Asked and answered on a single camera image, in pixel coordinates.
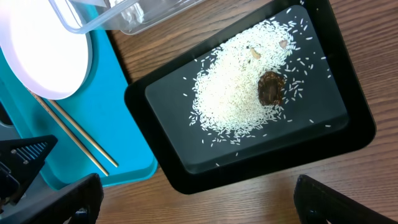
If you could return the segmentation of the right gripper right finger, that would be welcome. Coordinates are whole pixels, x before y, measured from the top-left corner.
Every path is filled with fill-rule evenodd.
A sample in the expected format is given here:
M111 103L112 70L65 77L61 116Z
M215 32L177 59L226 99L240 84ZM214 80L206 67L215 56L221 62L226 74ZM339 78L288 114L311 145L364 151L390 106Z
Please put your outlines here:
M294 205L304 224L397 224L307 175L297 179Z

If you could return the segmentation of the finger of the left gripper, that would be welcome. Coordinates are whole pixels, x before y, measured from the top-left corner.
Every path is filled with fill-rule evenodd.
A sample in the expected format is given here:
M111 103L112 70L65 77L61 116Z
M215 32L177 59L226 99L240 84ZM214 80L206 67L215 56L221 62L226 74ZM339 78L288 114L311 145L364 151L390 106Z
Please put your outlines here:
M16 205L57 144L54 135L1 141L1 205Z

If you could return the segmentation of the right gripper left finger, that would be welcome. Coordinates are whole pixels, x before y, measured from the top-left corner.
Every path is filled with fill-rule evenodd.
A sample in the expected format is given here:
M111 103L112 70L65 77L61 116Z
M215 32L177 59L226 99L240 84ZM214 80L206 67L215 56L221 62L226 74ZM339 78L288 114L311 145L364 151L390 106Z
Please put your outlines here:
M1 218L1 223L95 223L104 193L98 174L90 174L30 207Z

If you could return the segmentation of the large white plate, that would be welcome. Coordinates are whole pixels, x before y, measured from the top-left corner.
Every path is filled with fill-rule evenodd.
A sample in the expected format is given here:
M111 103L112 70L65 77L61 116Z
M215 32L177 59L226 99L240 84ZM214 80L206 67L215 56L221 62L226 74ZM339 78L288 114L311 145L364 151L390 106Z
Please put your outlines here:
M76 93L93 61L91 37L67 31L49 1L1 1L1 50L18 80L50 100Z

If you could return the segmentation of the brown food scrap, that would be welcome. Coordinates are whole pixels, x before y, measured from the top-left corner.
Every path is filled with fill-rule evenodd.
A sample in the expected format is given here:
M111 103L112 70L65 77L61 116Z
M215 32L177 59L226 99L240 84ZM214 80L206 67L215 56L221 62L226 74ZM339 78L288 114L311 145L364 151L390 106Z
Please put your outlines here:
M281 105L284 85L285 80L275 72L263 74L257 83L260 104L262 106Z

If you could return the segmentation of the pile of white rice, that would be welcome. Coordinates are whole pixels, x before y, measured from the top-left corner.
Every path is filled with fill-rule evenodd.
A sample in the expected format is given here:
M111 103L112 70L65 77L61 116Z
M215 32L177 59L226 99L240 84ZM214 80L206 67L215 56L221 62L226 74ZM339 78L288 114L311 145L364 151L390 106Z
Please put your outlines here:
M315 138L339 116L338 91L307 5L287 7L196 60L188 133L178 152L192 171ZM257 83L266 72L285 80L281 105L262 106Z

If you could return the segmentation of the white tissue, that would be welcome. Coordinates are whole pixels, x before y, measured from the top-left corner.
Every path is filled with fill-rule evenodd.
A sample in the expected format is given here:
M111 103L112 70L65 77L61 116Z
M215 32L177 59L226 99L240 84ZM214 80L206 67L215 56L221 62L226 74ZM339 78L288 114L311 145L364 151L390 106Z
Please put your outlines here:
M125 28L125 29L132 29L133 27L141 25L143 22L144 22L144 11L141 8L139 1L136 1L134 4L127 7L119 14L116 14L111 19L112 25L118 28Z

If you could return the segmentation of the grey plastic dish rack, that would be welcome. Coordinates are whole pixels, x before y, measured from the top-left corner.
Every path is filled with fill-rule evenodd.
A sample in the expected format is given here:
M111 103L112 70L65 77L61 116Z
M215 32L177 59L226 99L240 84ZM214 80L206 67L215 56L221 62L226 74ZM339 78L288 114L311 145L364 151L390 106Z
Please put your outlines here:
M48 198L58 194L40 174L57 143L52 134L19 137L1 107L1 223L25 223Z

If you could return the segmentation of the right wooden chopstick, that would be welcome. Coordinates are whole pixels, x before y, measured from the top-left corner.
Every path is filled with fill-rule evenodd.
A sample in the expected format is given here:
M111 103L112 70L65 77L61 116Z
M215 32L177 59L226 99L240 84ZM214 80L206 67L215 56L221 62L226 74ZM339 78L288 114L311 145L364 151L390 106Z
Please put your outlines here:
M119 167L119 164L55 100L48 100L48 102L113 166Z

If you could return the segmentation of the wooden chopstick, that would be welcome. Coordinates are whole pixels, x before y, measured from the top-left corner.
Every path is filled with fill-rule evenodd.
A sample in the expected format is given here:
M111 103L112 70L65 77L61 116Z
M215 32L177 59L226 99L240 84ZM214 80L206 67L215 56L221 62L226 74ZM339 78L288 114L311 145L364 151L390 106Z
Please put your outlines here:
M48 100L48 102L113 166L119 167L119 164L55 100Z
M55 122L63 129L63 131L69 136L69 138L83 151L83 153L91 160L92 163L105 175L108 176L109 172L99 163L99 161L87 150L83 143L74 135L74 133L67 127L66 124L56 115L55 112L45 103L41 97L29 90L29 93L35 98L35 100L43 107L43 109L55 120Z

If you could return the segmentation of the left wooden chopstick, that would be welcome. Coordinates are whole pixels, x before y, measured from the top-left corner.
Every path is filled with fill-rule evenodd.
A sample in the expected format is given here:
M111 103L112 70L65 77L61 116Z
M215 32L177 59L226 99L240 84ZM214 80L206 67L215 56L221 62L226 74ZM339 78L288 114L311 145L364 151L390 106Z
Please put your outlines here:
M91 160L92 163L105 175L108 176L109 172L99 163L99 161L87 150L83 143L74 135L74 133L67 127L66 124L56 115L55 112L45 103L41 97L29 90L29 93L35 98L35 100L43 107L43 109L55 120L55 122L63 129L63 131L69 136L69 138L83 151L83 153Z

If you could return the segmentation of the teal serving tray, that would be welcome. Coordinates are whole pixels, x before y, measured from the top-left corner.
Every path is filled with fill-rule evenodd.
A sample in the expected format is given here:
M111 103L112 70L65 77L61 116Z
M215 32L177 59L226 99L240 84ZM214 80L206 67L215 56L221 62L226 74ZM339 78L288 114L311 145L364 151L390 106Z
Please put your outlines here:
M1 50L1 105L21 138L52 134L58 143L41 170L53 189L97 173L103 186L149 179L157 161L124 102L127 80L107 32L94 30L91 37L93 61L80 89L68 98L55 100L118 164L115 167L91 145L49 102L53 112L109 172L105 176L69 138L55 120L14 75Z

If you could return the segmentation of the black tray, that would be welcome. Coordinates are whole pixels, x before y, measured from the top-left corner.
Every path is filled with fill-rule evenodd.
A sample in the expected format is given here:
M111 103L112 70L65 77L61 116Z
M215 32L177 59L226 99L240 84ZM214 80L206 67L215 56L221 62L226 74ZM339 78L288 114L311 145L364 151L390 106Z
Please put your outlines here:
M200 60L265 20L297 24L299 49L277 121L238 144L192 124L191 94ZM328 1L271 1L129 85L124 101L172 187L194 194L327 159L367 146L376 125Z

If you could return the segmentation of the clear plastic bin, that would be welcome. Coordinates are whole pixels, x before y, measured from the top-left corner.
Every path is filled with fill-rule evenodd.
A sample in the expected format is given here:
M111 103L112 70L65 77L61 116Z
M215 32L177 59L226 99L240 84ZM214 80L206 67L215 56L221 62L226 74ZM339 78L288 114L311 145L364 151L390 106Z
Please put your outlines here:
M203 0L50 0L67 31L120 30L127 35L143 32Z

